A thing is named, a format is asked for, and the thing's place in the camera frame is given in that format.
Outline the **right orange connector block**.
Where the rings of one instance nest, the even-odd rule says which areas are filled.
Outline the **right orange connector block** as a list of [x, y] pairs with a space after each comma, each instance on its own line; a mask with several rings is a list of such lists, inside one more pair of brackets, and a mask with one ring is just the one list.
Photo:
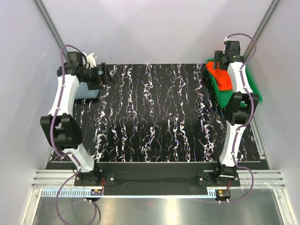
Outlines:
[[229, 189], [223, 189], [223, 190], [217, 190], [216, 191], [216, 197], [217, 198], [224, 198], [224, 199], [230, 199], [231, 197], [231, 191]]

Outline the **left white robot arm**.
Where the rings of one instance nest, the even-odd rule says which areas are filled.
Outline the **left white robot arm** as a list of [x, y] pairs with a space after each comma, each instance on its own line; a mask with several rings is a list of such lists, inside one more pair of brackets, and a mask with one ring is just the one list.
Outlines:
[[68, 52], [69, 60], [57, 70], [58, 88], [47, 116], [40, 118], [42, 130], [57, 156], [69, 157], [77, 168], [75, 185], [95, 186], [103, 178], [96, 161], [83, 146], [83, 133], [73, 117], [74, 101], [94, 98], [93, 91], [114, 85], [107, 65], [96, 63], [96, 56]]

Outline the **black marbled table mat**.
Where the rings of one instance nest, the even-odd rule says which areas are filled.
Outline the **black marbled table mat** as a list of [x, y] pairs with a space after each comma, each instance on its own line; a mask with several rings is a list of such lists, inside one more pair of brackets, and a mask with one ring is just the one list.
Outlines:
[[82, 143], [98, 162], [213, 162], [226, 121], [203, 64], [109, 65], [114, 85], [76, 100]]

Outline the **orange connector block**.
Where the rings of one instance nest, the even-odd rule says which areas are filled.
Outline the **orange connector block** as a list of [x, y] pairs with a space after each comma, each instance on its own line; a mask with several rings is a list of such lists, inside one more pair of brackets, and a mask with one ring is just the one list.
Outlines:
[[103, 189], [92, 189], [91, 190], [91, 195], [97, 196], [97, 195], [102, 195], [103, 194]]
[[231, 197], [231, 191], [229, 189], [223, 189], [223, 190], [217, 190], [216, 191], [216, 197], [217, 198], [224, 198], [224, 199], [230, 199]]

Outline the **aluminium frame rail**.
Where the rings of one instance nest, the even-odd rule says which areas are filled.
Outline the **aluminium frame rail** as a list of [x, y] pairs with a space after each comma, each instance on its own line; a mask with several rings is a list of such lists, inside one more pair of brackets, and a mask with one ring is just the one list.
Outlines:
[[[249, 188], [253, 180], [253, 188], [285, 188], [281, 173], [276, 170], [253, 170], [251, 174], [244, 170], [238, 171], [238, 179], [229, 182], [216, 182], [211, 178], [211, 171], [106, 171], [101, 172], [104, 184], [114, 187], [124, 183], [151, 183], [151, 184], [191, 184], [200, 187], [241, 187]], [[54, 188], [59, 187], [69, 177], [74, 175], [70, 170], [38, 170], [34, 176], [32, 187]], [[72, 186], [99, 186], [100, 181], [85, 181], [83, 177], [76, 176], [67, 182], [67, 187]]]

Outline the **orange t shirt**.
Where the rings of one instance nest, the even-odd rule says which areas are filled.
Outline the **orange t shirt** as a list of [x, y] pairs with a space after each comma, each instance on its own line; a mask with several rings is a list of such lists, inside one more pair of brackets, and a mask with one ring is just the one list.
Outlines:
[[213, 61], [206, 63], [208, 72], [214, 77], [220, 91], [233, 90], [232, 81], [227, 71], [213, 68]]

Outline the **folded grey-blue t shirt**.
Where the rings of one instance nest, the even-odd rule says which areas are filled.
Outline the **folded grey-blue t shirt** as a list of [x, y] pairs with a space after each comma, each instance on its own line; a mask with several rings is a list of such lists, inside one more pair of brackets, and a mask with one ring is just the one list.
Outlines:
[[98, 97], [99, 90], [89, 90], [86, 82], [81, 82], [75, 94], [75, 100], [95, 99]]

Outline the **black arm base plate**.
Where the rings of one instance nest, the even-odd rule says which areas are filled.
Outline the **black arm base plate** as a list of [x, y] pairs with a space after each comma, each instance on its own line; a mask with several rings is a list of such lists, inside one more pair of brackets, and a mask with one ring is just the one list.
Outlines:
[[81, 172], [75, 186], [104, 186], [106, 195], [172, 196], [204, 195], [207, 187], [226, 187], [225, 178], [217, 177], [217, 162], [117, 163], [95, 165], [98, 172]]

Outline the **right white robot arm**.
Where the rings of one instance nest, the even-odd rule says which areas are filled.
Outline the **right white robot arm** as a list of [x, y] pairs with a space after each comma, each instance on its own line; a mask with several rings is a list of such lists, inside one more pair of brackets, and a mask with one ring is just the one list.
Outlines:
[[237, 155], [240, 141], [253, 118], [259, 95], [252, 91], [248, 83], [245, 59], [240, 54], [239, 41], [227, 39], [224, 50], [215, 51], [213, 68], [219, 68], [229, 74], [233, 90], [224, 112], [227, 125], [225, 143], [212, 177], [215, 184], [223, 186], [238, 179]]

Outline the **left orange connector block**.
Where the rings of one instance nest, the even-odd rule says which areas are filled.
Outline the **left orange connector block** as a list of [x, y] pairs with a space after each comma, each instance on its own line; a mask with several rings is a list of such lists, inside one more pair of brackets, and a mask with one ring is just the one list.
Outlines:
[[103, 189], [92, 189], [91, 190], [91, 195], [97, 196], [97, 195], [102, 195], [103, 194]]

